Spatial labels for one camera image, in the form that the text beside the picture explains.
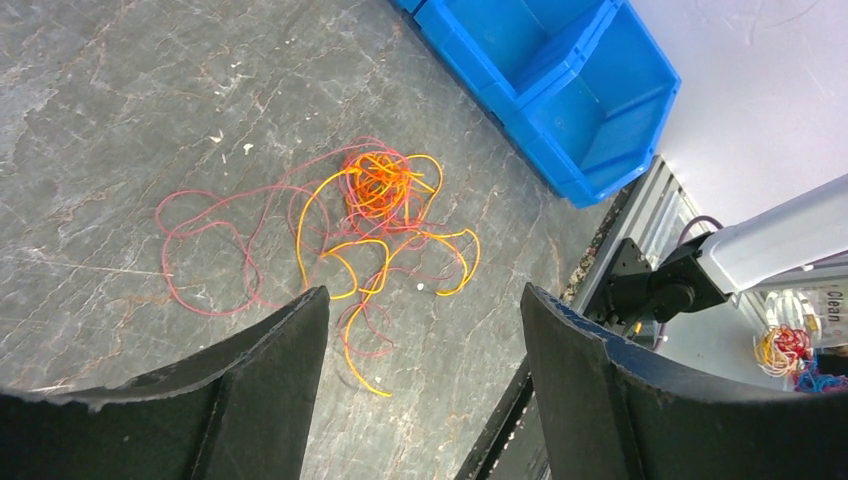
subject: floor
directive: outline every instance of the floor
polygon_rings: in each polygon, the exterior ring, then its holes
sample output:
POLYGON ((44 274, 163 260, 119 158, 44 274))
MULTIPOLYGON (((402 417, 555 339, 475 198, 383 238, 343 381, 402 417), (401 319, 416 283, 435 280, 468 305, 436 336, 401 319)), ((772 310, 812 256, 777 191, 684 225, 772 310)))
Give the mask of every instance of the floor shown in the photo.
MULTIPOLYGON (((563 291, 606 206, 578 212, 554 198, 388 0, 12 0, 0 17, 0 384, 119 385, 261 320, 270 309, 208 317, 173 301, 156 206, 181 189, 268 185, 374 135, 442 162, 431 218, 475 229, 481 266, 448 298, 391 277, 376 301, 392 315, 395 351, 356 360, 390 399, 356 383, 332 339, 303 478, 451 478, 524 356, 524 283, 563 291)), ((250 231, 264 202, 221 216, 250 231)), ((187 197, 165 222, 208 205, 187 197)), ((284 221, 266 225, 267 298, 302 287, 293 245, 284 221)), ((195 305, 244 300, 232 236, 216 230, 171 255, 195 305)), ((363 253, 357 265, 373 271, 374 260, 363 253)), ((439 251, 404 261, 451 264, 439 251)), ((333 268, 317 281, 331 292, 349 282, 333 268)), ((379 347, 362 326, 353 338, 379 347)))

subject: blue bin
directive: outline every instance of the blue bin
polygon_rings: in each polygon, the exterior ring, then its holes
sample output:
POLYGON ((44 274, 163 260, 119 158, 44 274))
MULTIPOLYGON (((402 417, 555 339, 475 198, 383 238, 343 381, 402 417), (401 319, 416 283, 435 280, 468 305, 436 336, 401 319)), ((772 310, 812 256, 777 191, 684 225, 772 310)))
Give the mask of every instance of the blue bin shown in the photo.
POLYGON ((648 170, 679 88, 680 77, 624 3, 575 78, 501 120, 552 189, 582 208, 648 170))
POLYGON ((406 10, 407 12, 414 12, 419 5, 424 3, 424 0, 394 0, 395 4, 397 4, 400 8, 406 10))
POLYGON ((427 0, 421 32, 499 117, 580 71, 621 0, 427 0))

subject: speckled floor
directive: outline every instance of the speckled floor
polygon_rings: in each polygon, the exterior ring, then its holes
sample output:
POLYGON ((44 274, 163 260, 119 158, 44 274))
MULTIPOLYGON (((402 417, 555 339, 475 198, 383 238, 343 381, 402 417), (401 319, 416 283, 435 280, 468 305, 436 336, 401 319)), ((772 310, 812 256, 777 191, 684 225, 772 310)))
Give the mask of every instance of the speckled floor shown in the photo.
MULTIPOLYGON (((0 18, 0 383, 116 385, 264 318, 258 307, 204 317, 169 297, 156 205, 184 188, 267 185, 375 135, 442 161, 431 218, 476 229, 482 263, 454 297, 397 275, 376 299, 396 350, 357 362, 393 398, 359 387, 332 339, 303 478, 451 478, 524 355, 524 283, 561 292, 605 207, 554 198, 388 0, 12 0, 0 18)), ((328 160, 301 180, 337 168, 328 160)), ((207 205, 186 199, 165 219, 207 205)), ((222 215, 249 231, 262 205, 222 215)), ((292 248, 284 222, 259 239, 266 296, 281 303, 300 289, 292 248)), ((173 255, 186 298, 243 299, 232 237, 210 233, 173 255)), ((449 256, 403 262, 439 271, 449 256)), ((344 272, 320 276, 331 291, 347 286, 344 272)), ((354 340, 377 346, 361 330, 354 340)))

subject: gray tabletop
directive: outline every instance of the gray tabletop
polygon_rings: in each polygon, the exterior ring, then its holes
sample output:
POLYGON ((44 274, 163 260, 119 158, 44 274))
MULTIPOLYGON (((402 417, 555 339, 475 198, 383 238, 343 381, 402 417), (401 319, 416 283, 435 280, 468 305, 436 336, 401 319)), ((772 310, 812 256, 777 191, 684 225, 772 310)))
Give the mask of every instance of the gray tabletop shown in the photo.
MULTIPOLYGON (((604 207, 578 212, 554 198, 388 0, 13 0, 0 17, 0 383, 117 385, 264 318, 269 308, 208 317, 173 300, 156 206, 180 189, 268 185, 374 135, 442 162, 430 217, 475 229, 481 265, 453 297, 393 274, 375 298, 391 313, 395 350, 356 362, 391 399, 357 384, 333 329, 303 478, 452 477, 524 355, 524 282, 562 291, 604 207)), ((250 232, 264 201, 216 218, 250 232)), ((186 197, 164 220, 208 205, 186 197)), ((302 288, 285 210, 274 204, 255 252, 263 296, 280 303, 302 288)), ((357 268, 379 268, 377 253, 363 247, 357 268)), ((226 231, 170 255, 187 301, 221 310, 244 300, 243 257, 226 231)), ((398 262, 452 268, 438 248, 398 262)), ((332 263, 316 282, 349 285, 332 263)), ((345 306, 334 303, 333 317, 345 306)), ((353 341, 380 348, 363 325, 353 341)))

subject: white wall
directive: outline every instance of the white wall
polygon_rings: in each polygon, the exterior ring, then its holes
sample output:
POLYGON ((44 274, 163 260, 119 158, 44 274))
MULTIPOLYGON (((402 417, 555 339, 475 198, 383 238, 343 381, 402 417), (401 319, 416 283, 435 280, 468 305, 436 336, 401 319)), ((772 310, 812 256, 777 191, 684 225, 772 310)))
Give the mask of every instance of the white wall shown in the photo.
POLYGON ((632 0, 683 78, 660 145, 736 223, 848 172, 848 1, 632 0))

